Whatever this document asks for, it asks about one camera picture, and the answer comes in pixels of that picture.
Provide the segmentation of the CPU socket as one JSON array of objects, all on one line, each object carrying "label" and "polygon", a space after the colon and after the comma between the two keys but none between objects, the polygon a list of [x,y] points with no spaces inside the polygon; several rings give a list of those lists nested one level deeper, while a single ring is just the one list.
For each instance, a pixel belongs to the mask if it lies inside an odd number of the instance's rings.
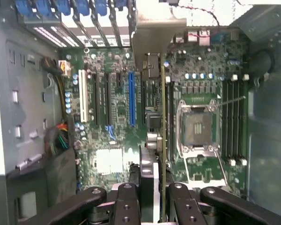
[{"label": "CPU socket", "polygon": [[176,148],[181,158],[216,157],[220,147],[220,110],[216,100],[190,105],[181,99],[176,111]]}]

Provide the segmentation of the blue slot retention clip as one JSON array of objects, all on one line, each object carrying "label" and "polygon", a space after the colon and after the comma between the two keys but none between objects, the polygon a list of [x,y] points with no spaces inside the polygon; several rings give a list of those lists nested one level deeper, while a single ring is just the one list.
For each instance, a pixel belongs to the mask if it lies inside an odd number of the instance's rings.
[{"label": "blue slot retention clip", "polygon": [[36,6],[42,16],[50,17],[52,15],[51,3],[49,0],[36,0]]},{"label": "blue slot retention clip", "polygon": [[33,17],[32,4],[30,0],[15,0],[15,5],[18,12],[26,17]]},{"label": "blue slot retention clip", "polygon": [[95,8],[100,16],[107,15],[107,0],[95,0]]},{"label": "blue slot retention clip", "polygon": [[63,13],[65,16],[71,14],[70,0],[56,0],[58,11]]},{"label": "blue slot retention clip", "polygon": [[124,7],[127,7],[128,0],[114,0],[114,6],[118,11],[123,11]]},{"label": "blue slot retention clip", "polygon": [[77,11],[83,16],[89,15],[89,2],[88,0],[75,0]]}]

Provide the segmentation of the green motherboard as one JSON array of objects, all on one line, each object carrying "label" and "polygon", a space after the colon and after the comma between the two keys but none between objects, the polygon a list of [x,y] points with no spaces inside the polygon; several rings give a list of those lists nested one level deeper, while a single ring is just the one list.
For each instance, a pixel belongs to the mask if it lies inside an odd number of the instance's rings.
[{"label": "green motherboard", "polygon": [[[208,104],[216,100],[220,110],[220,147],[218,149],[232,193],[243,195],[246,191],[247,166],[239,161],[240,112],[238,113],[238,156],[235,166],[222,158],[222,89],[223,82],[248,83],[245,73],[248,39],[233,38],[229,34],[219,34],[208,38],[206,43],[195,38],[185,41],[174,37],[165,53],[165,107],[166,107],[166,169],[170,170],[173,181],[190,184],[195,190],[205,186],[226,186],[217,157],[181,158],[176,148],[176,111],[181,99],[190,105]],[[145,73],[135,67],[130,48],[109,49],[70,49],[62,53],[63,59],[71,64],[72,74],[65,78],[65,109],[69,122],[62,128],[73,140],[76,155],[76,174],[78,190],[90,186],[111,189],[115,183],[129,178],[129,168],[139,164],[146,175],[153,173],[153,164],[158,163],[161,170],[162,154],[162,102],[161,84],[149,80]],[[79,70],[85,70],[88,89],[88,121],[81,122],[79,96]],[[135,82],[135,126],[129,123],[129,85],[128,72],[134,72]],[[105,74],[111,83],[111,124],[106,125]],[[117,87],[116,73],[121,73],[121,87]],[[96,124],[93,74],[99,76],[100,85],[100,124]],[[141,115],[141,80],[146,82],[145,125]],[[174,113],[174,162],[170,160],[170,122],[169,122],[169,84],[173,82]],[[227,134],[228,139],[228,105]],[[96,169],[98,149],[122,149],[123,172],[101,175]]]}]

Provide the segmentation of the grey PC case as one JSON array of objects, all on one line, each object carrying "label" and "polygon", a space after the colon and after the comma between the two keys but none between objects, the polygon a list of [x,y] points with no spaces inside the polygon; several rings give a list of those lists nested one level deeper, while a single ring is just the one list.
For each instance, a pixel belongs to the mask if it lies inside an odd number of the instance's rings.
[{"label": "grey PC case", "polygon": [[[21,15],[15,0],[0,0],[0,225],[45,225],[46,212],[85,190],[77,188],[73,140],[62,131],[69,122],[66,77],[58,65],[63,51],[133,52],[136,0],[128,0],[123,11],[107,0],[106,16],[97,13],[95,0],[88,0],[88,16],[77,11],[75,0],[68,16],[49,0],[50,17],[30,1],[33,17]],[[213,187],[269,210],[281,225],[281,0],[159,1],[186,19],[174,37],[203,43],[219,34],[248,39],[247,188],[239,196],[226,186]],[[150,175],[140,170],[138,195],[141,225],[177,225],[167,213],[161,221],[158,163]]]}]

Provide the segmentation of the silver chipset heatsink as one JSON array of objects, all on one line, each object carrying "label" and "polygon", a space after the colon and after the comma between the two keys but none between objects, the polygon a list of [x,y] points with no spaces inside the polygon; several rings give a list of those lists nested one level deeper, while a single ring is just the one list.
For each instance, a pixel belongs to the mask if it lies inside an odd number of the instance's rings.
[{"label": "silver chipset heatsink", "polygon": [[123,172],[122,149],[98,149],[96,151],[96,169],[101,175]]}]

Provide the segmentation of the long black expansion slot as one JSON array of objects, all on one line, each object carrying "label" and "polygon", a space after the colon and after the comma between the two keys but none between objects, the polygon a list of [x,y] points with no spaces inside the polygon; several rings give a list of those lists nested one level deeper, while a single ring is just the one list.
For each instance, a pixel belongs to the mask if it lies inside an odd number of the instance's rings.
[{"label": "long black expansion slot", "polygon": [[170,160],[174,162],[173,82],[169,84]]},{"label": "long black expansion slot", "polygon": [[105,74],[105,107],[106,107],[106,125],[111,124],[111,83],[108,73]]},{"label": "long black expansion slot", "polygon": [[142,115],[143,125],[145,125],[146,122],[145,107],[146,107],[146,82],[144,80],[141,80],[141,115]]},{"label": "long black expansion slot", "polygon": [[95,113],[96,113],[96,124],[100,124],[100,85],[99,85],[99,76],[93,74],[94,80],[94,96],[95,96]]}]

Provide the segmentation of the socket locking lever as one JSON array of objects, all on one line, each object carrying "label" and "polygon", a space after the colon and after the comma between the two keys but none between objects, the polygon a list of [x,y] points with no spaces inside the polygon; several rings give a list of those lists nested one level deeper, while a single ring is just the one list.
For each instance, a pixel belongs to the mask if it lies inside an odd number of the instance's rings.
[{"label": "socket locking lever", "polygon": [[243,99],[246,99],[246,96],[241,96],[241,97],[238,97],[238,98],[235,98],[235,99],[232,99],[232,100],[222,102],[222,103],[220,103],[220,105],[228,105],[228,104],[231,104],[231,103],[234,103],[234,102],[241,101]]},{"label": "socket locking lever", "polygon": [[227,177],[226,177],[226,174],[225,174],[225,170],[224,170],[223,165],[222,165],[222,160],[221,160],[219,151],[216,150],[215,154],[216,154],[216,157],[217,157],[219,165],[220,165],[220,169],[221,169],[222,174],[223,174],[223,179],[224,179],[225,185],[227,186],[228,185],[228,181],[227,181]]}]

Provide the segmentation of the white expansion slot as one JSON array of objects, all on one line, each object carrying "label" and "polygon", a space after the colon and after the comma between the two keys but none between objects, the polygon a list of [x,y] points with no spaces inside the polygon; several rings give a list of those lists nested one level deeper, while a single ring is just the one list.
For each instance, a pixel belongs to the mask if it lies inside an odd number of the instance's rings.
[{"label": "white expansion slot", "polygon": [[88,89],[87,76],[85,70],[79,70],[79,96],[80,96],[80,116],[81,122],[88,121]]}]

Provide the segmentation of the white power connector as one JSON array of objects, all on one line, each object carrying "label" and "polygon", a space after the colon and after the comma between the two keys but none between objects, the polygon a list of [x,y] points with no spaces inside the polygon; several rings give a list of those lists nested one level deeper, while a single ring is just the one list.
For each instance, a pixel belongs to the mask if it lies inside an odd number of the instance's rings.
[{"label": "white power connector", "polygon": [[70,77],[71,76],[71,64],[67,60],[58,60],[59,68],[62,71],[62,76]]}]

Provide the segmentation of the blue expansion slot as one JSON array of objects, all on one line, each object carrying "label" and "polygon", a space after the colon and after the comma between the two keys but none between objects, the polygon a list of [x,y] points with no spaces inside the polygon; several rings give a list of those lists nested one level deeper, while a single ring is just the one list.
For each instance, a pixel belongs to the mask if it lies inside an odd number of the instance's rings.
[{"label": "blue expansion slot", "polygon": [[128,85],[129,85],[129,123],[130,126],[134,127],[136,123],[135,119],[135,82],[134,72],[128,72]]}]

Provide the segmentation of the black RAM slot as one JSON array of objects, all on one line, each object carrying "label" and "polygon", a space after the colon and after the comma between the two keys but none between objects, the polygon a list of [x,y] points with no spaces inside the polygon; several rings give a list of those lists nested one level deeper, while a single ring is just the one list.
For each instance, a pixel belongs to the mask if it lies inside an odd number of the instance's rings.
[{"label": "black RAM slot", "polygon": [[232,100],[234,98],[234,83],[232,81],[229,82],[228,85],[228,97],[229,100],[231,100],[230,103],[228,103],[228,116],[229,116],[229,122],[228,122],[228,158],[229,158],[229,165],[235,166],[235,160],[233,158],[233,126],[234,126],[234,104],[232,103]]},{"label": "black RAM slot", "polygon": [[238,113],[239,113],[239,103],[237,101],[237,98],[239,97],[239,83],[234,83],[234,150],[233,150],[233,156],[235,160],[238,156]]},{"label": "black RAM slot", "polygon": [[239,102],[239,112],[240,112],[240,137],[239,137],[239,161],[242,166],[247,166],[246,160],[246,119],[247,119],[247,112],[246,112],[246,91],[247,91],[247,81],[242,80],[240,82],[240,96],[242,100]]},{"label": "black RAM slot", "polygon": [[[222,89],[222,103],[227,101],[227,81],[223,82]],[[227,106],[222,106],[222,158],[226,160],[227,158]]]}]

